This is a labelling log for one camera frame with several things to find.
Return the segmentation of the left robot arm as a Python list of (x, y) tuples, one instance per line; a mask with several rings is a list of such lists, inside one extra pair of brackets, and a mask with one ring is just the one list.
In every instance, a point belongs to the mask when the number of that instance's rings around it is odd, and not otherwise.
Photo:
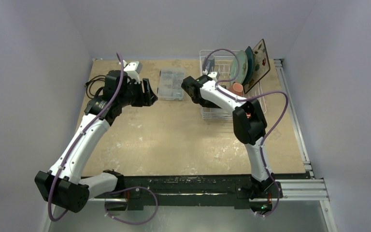
[(91, 198), (108, 193), (114, 198), (125, 191), (122, 174), (105, 170), (97, 176), (83, 178), (83, 169), (97, 143), (125, 106), (151, 106), (158, 100), (147, 78), (128, 71), (113, 70), (105, 77), (85, 110), (81, 124), (60, 158), (46, 172), (34, 179), (48, 206), (60, 206), (77, 213)]

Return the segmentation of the light green round plate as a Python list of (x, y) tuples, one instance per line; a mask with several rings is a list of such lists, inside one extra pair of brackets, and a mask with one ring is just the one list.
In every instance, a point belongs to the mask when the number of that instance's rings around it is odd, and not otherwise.
[(243, 50), (238, 51), (236, 56), (237, 58), (234, 58), (230, 71), (231, 83), (242, 85), (247, 75), (248, 58), (246, 52)]

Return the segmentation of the grey printed mug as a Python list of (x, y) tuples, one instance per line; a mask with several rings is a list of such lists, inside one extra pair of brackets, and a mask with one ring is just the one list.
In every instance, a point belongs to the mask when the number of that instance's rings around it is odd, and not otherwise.
[(202, 72), (204, 74), (208, 74), (214, 71), (215, 67), (215, 58), (214, 55), (206, 56), (203, 65), (202, 65)]

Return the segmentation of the square floral plate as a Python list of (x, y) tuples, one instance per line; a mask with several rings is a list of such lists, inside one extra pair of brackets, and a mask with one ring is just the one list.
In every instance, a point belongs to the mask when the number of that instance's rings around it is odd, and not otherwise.
[(254, 73), (252, 79), (243, 86), (244, 94), (247, 94), (271, 70), (265, 40), (261, 39), (252, 50), (254, 53)]

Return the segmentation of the pink flowered mug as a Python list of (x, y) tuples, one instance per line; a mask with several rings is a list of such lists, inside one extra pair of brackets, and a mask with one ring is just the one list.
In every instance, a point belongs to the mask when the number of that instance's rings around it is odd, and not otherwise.
[(237, 82), (234, 82), (232, 85), (230, 85), (228, 90), (235, 95), (243, 96), (243, 85), (241, 85)]

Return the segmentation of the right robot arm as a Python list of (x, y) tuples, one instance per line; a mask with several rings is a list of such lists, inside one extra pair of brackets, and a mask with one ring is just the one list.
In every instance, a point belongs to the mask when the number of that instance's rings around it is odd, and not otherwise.
[(263, 197), (276, 189), (276, 196), (282, 196), (282, 189), (276, 182), (267, 164), (265, 139), (267, 121), (256, 98), (244, 98), (221, 87), (213, 78), (203, 75), (198, 79), (189, 76), (181, 84), (195, 104), (217, 106), (232, 115), (235, 137), (244, 144), (251, 166), (251, 198)]

